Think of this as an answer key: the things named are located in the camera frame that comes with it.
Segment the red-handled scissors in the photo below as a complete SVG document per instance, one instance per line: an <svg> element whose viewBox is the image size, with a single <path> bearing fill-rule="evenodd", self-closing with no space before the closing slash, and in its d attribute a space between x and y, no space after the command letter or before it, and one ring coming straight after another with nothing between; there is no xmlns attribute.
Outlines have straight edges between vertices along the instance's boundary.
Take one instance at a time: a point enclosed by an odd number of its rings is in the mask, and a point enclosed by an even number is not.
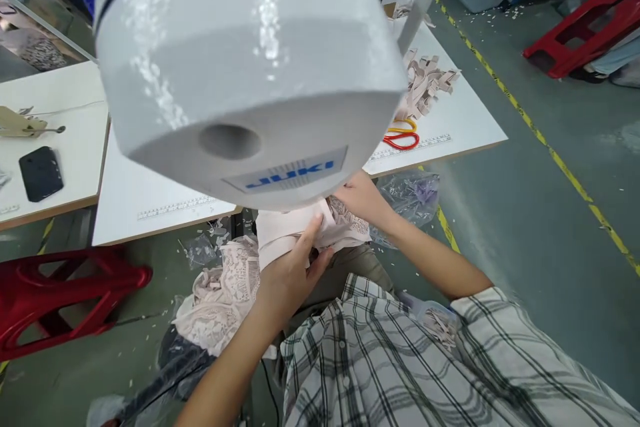
<svg viewBox="0 0 640 427"><path fill-rule="evenodd" d="M416 148L418 146L418 143L420 143L420 137L418 136L417 133L415 133L415 131L417 130L417 126L415 125L415 122L411 119L397 120L397 121L408 123L411 126L411 129L401 129L401 128L395 128L395 127L389 128L387 130L387 133L389 132L397 133L397 135L385 135L382 141L385 142L387 145L390 145L391 147L398 150L411 150ZM397 143L394 142L395 140L398 140L401 138L408 138L408 137L413 138L413 143L411 145L398 145Z"/></svg>

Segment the juki logo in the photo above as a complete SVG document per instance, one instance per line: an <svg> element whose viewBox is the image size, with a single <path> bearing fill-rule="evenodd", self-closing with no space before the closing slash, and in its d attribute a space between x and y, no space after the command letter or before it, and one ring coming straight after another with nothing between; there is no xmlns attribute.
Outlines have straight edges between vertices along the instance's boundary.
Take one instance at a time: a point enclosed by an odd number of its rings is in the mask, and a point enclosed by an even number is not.
<svg viewBox="0 0 640 427"><path fill-rule="evenodd" d="M284 174L284 176L272 175L271 177L258 179L257 183L250 183L246 188L263 187L264 185L269 185L270 183L277 183L279 181L285 181L296 177L303 177L304 175L309 175L310 173L320 172L323 170L331 170L334 166L335 162L333 160L325 163L316 163L311 167L288 171L286 174Z"/></svg>

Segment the gray floor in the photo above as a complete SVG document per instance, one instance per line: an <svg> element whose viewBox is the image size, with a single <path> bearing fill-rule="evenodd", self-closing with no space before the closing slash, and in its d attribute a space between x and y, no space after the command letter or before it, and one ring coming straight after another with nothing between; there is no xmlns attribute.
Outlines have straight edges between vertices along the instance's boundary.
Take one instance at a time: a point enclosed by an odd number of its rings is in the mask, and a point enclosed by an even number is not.
<svg viewBox="0 0 640 427"><path fill-rule="evenodd" d="M496 13L487 22L490 17L467 15L456 0L443 2L640 257L635 226L640 211L640 91L553 81L530 66L521 50L559 18L548 5L528 7L516 19ZM640 362L634 356L640 340L640 320L634 315L640 279L458 32L439 9L433 9L431 18L436 37L509 136L496 148L429 166L441 174L441 205L462 253L517 296L537 325L571 355L640 407ZM68 244L76 223L69 216L56 220L51 248ZM34 254L43 228L38 223L0 234L11 236L0 237L0 260ZM133 242L132 259L154 268L151 284L121 311L121 318L139 320L10 363L0 395L2 417L12 427L50 424L52 419L59 425L83 425L92 399L131 396L150 381L175 305L171 302L175 295L189 293L196 274L177 240L202 229ZM425 230L446 242L437 220ZM433 297L431 287L415 276L399 252L376 252L399 289ZM252 397L253 425L275 425L261 369ZM37 409L32 408L35 398ZM179 407L167 408L164 424L169 425Z"/></svg>

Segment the electric cord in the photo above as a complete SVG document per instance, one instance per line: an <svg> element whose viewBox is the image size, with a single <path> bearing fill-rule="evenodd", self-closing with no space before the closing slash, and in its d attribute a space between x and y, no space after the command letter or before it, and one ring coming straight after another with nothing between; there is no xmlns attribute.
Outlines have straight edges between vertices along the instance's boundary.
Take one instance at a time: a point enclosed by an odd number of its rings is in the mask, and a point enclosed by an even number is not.
<svg viewBox="0 0 640 427"><path fill-rule="evenodd" d="M275 408L275 418L276 418L275 424L279 426L280 425L280 409L278 409L278 403L275 401L275 396L273 395L273 391L271 390L271 381L269 380L269 373L267 371L267 366L265 365L265 361L260 359L260 362L262 362L262 368L265 370L267 387L269 387L269 395L271 396L271 401L273 402L273 407Z"/></svg>
<svg viewBox="0 0 640 427"><path fill-rule="evenodd" d="M69 107L69 108L65 108L62 110L56 110L56 111L52 111L52 112L34 112L34 111L30 111L29 113L25 113L23 115L23 117L41 117L42 115L56 115L58 113L62 113L62 112L66 112L69 110L78 110L81 108L85 108L85 107L90 107L91 105L95 105L96 103L104 103L104 100L96 100L93 102L89 102L89 103L85 103L84 105L78 105L76 107Z"/></svg>
<svg viewBox="0 0 640 427"><path fill-rule="evenodd" d="M188 373L186 373L185 375L183 375L182 377L180 377L178 380L176 380L174 383L172 383L169 387L167 387L166 389L164 389L162 392L160 392L158 395L156 395L156 397L154 397L153 399L151 399L149 402L147 402L147 405L145 405L144 407L142 407L142 409L140 409L140 411L138 411L138 414L132 418L132 419L126 419L122 422L122 424L120 425L120 427L126 427L126 425L132 424L132 422L135 422L136 418L140 417L140 414L142 414L146 409L148 409L151 405L153 405L154 402L156 402L158 399L160 399L160 397L162 397L164 394L166 394L168 391L170 391L171 389L178 387L178 385L180 385L180 382L182 382L184 379L186 379L187 377L190 377L192 375L194 375L197 372L200 372L202 369L205 368L209 368L211 367L211 364L208 365L202 365L198 368L192 369L190 370Z"/></svg>
<svg viewBox="0 0 640 427"><path fill-rule="evenodd" d="M280 425L280 409L278 409L278 403L275 400L275 396L273 395L273 391L271 389L271 382L269 381L269 373L267 371L267 366L265 365L265 361L260 359L260 362L262 363L262 368L265 370L265 377L266 377L266 381L267 381L267 387L269 388L269 395L271 397L271 401L273 402L273 407L275 409L275 418L277 419L276 421L276 425L279 426ZM180 385L180 382L182 382L184 379L186 379L187 377L190 377L194 374L196 374L197 372L201 371L202 369L205 368L209 368L211 365L203 365L200 366L198 368L192 369L190 370L188 373L186 373L185 375L183 375L182 377L180 377L178 380L176 380L174 383L172 383L169 387L167 387L166 389L164 389L162 392L160 392L158 395L156 395L156 397L154 397L153 399L151 399L147 405L145 405L144 407L142 407L142 409L140 409L140 411L138 412L138 414L136 415L136 418L140 416L140 414L142 414L142 412L144 412L146 409L148 409L151 405L153 405L154 402L158 401L158 399L160 399L160 397L162 397L163 395L165 395L168 391L170 391L171 389L177 387L178 385ZM134 422L135 418L133 419L126 419L123 421L123 423L120 425L120 427L126 427L126 425L130 424L131 422Z"/></svg>

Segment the red plastic stool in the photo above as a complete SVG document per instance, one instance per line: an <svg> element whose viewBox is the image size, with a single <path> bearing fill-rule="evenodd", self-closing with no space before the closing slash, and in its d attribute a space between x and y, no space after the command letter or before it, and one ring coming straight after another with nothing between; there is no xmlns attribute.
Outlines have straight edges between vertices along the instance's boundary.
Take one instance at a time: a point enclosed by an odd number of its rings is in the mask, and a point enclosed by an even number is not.
<svg viewBox="0 0 640 427"><path fill-rule="evenodd" d="M91 260L101 274L68 280ZM39 267L64 262L50 276ZM131 292L151 281L152 270L133 267L114 247L100 247L61 254L47 254L0 264L0 361L22 357L78 337L101 334L113 327L107 316ZM98 304L72 328L58 312L86 300ZM18 345L20 335L36 323L46 338Z"/></svg>
<svg viewBox="0 0 640 427"><path fill-rule="evenodd" d="M614 9L612 20L598 32L591 30L589 26L611 8ZM640 0L588 0L524 50L523 55L543 70L548 70L549 77L563 78L602 56L638 27ZM580 38L584 43L571 49L566 44L574 38ZM550 69L548 57L553 62Z"/></svg>

